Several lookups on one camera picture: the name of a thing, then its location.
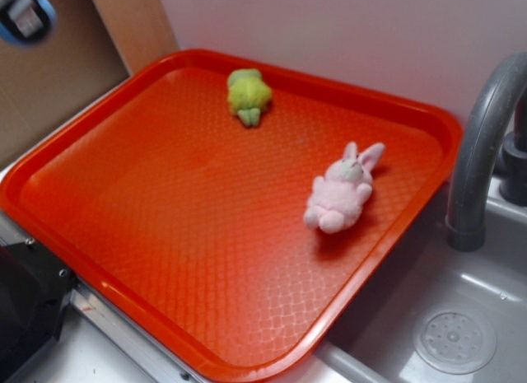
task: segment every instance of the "green stuffed toy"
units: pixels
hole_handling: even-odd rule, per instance
[[[260,115],[268,108],[273,92],[262,80],[262,73],[255,68],[235,70],[227,80],[231,114],[237,115],[247,126],[258,126]]]

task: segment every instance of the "plush toy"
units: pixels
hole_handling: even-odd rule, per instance
[[[247,127],[258,126],[260,115],[267,110],[273,98],[271,88],[262,81],[256,68],[235,70],[227,80],[231,114],[237,115]]]
[[[385,145],[378,142],[357,155],[357,145],[350,142],[344,158],[334,162],[324,177],[315,178],[304,214],[307,227],[335,233],[355,224],[373,191],[371,170],[384,151]]]

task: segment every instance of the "sink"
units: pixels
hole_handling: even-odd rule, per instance
[[[363,366],[350,381],[525,381],[527,210],[489,198],[486,244],[463,253],[446,244],[447,198],[444,187],[319,348]]]

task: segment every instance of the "gray faucet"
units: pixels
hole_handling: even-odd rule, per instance
[[[501,196],[527,205],[527,52],[504,59],[488,78],[469,117],[450,184],[447,240],[474,251],[485,242],[485,206],[498,153],[506,175]],[[514,132],[505,136],[512,115]]]

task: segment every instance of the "circular drain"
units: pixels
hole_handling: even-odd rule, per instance
[[[487,365],[496,350],[491,323],[466,306],[435,306],[423,313],[413,329],[421,358],[439,371],[460,375]]]

